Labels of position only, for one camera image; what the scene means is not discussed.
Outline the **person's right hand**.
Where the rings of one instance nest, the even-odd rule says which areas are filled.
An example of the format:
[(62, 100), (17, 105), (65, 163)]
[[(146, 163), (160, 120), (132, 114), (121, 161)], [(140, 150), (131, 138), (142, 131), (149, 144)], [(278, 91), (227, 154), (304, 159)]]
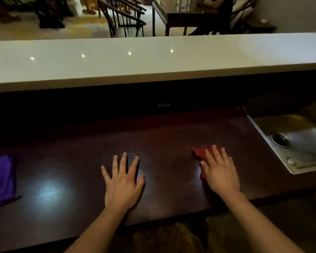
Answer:
[(240, 181), (237, 170), (230, 168), (229, 155), (226, 149), (220, 148), (218, 150), (223, 157), (223, 165), (217, 164), (209, 150), (205, 150), (207, 163), (210, 166), (206, 174), (206, 182), (213, 192), (218, 194), (223, 200), (226, 200), (241, 195)]

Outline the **dark wooden dining table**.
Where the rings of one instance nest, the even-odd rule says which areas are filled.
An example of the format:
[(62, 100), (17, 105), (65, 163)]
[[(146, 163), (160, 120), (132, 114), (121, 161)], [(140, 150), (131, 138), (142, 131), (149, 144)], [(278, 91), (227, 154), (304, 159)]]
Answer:
[(205, 0), (152, 0), (152, 36), (155, 32), (155, 16), (159, 16), (165, 25), (165, 36), (171, 28), (218, 29), (223, 24), (223, 16), (213, 5), (203, 4)]

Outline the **person's left forearm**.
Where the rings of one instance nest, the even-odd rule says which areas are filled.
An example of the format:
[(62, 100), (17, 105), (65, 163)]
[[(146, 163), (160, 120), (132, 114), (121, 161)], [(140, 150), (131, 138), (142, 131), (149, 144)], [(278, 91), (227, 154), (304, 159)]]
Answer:
[(128, 210), (118, 205), (106, 207), (64, 253), (106, 253)]

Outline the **brown wooden furniture piece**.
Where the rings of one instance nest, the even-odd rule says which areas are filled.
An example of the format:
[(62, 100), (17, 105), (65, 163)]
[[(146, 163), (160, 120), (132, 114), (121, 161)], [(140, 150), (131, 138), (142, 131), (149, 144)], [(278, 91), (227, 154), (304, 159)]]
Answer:
[(18, 21), (21, 21), (21, 18), (19, 16), (10, 15), (9, 12), (4, 7), (4, 5), (2, 4), (2, 1), (0, 0), (0, 23), (9, 24), (9, 23), (18, 22)]

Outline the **person's left hand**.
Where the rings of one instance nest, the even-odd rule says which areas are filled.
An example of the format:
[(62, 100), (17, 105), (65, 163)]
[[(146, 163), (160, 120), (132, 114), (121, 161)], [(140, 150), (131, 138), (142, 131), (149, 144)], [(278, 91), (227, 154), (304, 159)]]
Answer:
[(111, 168), (111, 181), (106, 185), (105, 207), (118, 205), (131, 209), (138, 202), (141, 195), (141, 193), (136, 194), (135, 192), (135, 186), (139, 179), (136, 178), (139, 157), (134, 158), (130, 167), (127, 167), (127, 174), (123, 177), (119, 177), (119, 163), (118, 156), (115, 155)]

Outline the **dark chair with cushion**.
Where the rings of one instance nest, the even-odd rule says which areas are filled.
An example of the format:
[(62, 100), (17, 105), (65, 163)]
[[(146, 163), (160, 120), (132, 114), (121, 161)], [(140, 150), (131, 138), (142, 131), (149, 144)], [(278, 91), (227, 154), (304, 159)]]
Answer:
[(197, 27), (189, 36), (225, 34), (231, 29), (231, 21), (240, 12), (252, 8), (257, 0), (197, 0), (197, 5), (203, 8), (213, 8), (219, 13), (213, 29), (206, 26)]

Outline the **dark carved furniture piece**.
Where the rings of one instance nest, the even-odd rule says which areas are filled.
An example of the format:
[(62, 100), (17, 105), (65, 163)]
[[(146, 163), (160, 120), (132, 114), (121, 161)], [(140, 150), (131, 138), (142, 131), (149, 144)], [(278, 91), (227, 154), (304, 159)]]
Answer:
[(41, 29), (63, 29), (64, 18), (74, 16), (66, 0), (34, 0), (32, 7)]

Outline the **purple cleaning cloth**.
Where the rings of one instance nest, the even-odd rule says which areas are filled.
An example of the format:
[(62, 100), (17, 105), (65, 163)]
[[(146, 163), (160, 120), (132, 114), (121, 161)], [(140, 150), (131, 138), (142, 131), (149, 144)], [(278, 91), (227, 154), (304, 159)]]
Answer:
[(18, 159), (10, 155), (0, 156), (0, 206), (22, 198), (17, 195)]

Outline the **light wooden stand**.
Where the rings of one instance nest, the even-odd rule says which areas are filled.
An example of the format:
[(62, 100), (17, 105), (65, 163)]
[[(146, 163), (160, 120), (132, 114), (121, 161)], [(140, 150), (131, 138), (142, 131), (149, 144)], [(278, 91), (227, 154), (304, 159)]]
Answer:
[(97, 0), (80, 0), (82, 13), (86, 15), (96, 15), (98, 11)]

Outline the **stainless steel sink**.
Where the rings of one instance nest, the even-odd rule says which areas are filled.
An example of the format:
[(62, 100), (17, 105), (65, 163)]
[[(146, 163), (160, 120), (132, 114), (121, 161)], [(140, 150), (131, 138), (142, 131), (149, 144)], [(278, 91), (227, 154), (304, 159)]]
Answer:
[[(285, 114), (268, 117), (247, 118), (257, 129), (268, 146), (291, 174), (316, 171), (316, 116)], [(280, 148), (270, 139), (272, 133), (287, 136), (290, 148)], [(292, 158), (296, 165), (287, 163)]]

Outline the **person's right forearm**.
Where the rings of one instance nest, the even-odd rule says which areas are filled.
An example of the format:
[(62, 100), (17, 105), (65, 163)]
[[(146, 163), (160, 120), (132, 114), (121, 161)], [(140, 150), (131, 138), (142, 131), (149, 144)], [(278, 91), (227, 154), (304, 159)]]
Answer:
[(304, 253), (241, 192), (226, 191), (220, 197), (246, 232), (255, 252)]

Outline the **round sink drain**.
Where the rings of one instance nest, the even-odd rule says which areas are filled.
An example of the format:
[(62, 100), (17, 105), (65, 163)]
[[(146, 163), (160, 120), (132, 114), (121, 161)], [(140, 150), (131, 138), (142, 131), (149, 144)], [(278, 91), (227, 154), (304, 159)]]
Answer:
[(290, 141), (286, 135), (275, 132), (270, 135), (271, 141), (280, 148), (290, 148)]

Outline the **person's patterned clothing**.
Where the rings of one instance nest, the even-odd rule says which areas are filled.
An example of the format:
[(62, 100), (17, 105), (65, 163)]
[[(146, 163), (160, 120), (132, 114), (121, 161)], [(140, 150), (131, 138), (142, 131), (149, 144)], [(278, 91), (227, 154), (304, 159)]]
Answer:
[(200, 240), (177, 222), (135, 232), (131, 253), (207, 253)]

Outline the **red cleaning cloth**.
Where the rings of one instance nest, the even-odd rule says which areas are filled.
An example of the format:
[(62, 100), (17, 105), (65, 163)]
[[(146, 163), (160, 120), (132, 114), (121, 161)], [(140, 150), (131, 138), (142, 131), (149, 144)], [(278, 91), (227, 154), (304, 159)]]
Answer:
[[(201, 147), (192, 147), (191, 148), (191, 151), (194, 155), (194, 157), (199, 161), (205, 161), (207, 162), (207, 158), (206, 158), (206, 154), (205, 154), (205, 150), (208, 149), (209, 152), (211, 153), (211, 155), (213, 156), (214, 153), (213, 153), (213, 149), (212, 149), (212, 146), (201, 146)], [(201, 168), (201, 174), (200, 174), (200, 179), (202, 179), (203, 181), (206, 181), (206, 176), (205, 176), (205, 173), (202, 169), (202, 166), (200, 166)]]

